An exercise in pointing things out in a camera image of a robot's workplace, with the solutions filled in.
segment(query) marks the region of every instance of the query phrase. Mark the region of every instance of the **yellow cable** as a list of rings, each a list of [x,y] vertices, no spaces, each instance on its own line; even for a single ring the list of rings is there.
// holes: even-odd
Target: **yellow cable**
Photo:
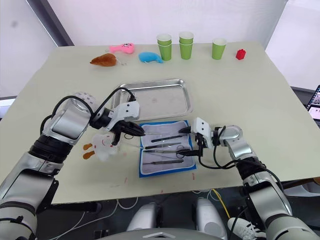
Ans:
[[[220,194],[214,188],[212,188],[212,191],[214,191],[215,195],[218,197],[220,203],[222,204],[222,207],[224,208],[226,215],[228,216],[228,218],[230,218],[229,212],[228,212],[228,210],[226,208],[226,205],[225,205],[224,201],[222,201],[222,198],[220,197]]]

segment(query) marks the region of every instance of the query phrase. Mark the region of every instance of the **white sneaker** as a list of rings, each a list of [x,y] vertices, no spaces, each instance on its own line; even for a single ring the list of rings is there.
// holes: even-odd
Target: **white sneaker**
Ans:
[[[232,225],[235,221],[235,217],[232,217],[228,220],[228,228],[231,230]],[[257,238],[266,238],[266,233],[261,231],[251,222],[238,218],[235,222],[233,233],[237,235],[242,240],[255,240]]]

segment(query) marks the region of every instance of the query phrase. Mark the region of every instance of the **pink plush toy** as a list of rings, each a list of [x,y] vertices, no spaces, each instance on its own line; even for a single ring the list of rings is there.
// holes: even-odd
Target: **pink plush toy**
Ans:
[[[132,54],[135,51],[135,45],[133,43],[125,43],[119,46],[110,46],[109,52],[115,53],[117,51],[124,52],[126,54]]]

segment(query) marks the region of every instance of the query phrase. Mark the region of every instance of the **brown plush toy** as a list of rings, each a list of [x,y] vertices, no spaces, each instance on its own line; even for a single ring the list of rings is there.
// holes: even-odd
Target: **brown plush toy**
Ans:
[[[103,67],[112,67],[116,65],[117,59],[116,56],[111,53],[106,53],[101,56],[97,56],[91,60],[91,64],[99,65]]]

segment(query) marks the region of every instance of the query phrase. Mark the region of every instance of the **red toy block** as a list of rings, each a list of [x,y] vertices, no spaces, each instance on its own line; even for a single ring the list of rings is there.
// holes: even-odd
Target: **red toy block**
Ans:
[[[238,59],[238,60],[241,60],[241,59],[244,59],[245,58],[245,55],[246,55],[246,51],[245,50],[243,50],[243,49],[240,49],[240,50],[238,50],[238,52],[236,53],[236,58]]]

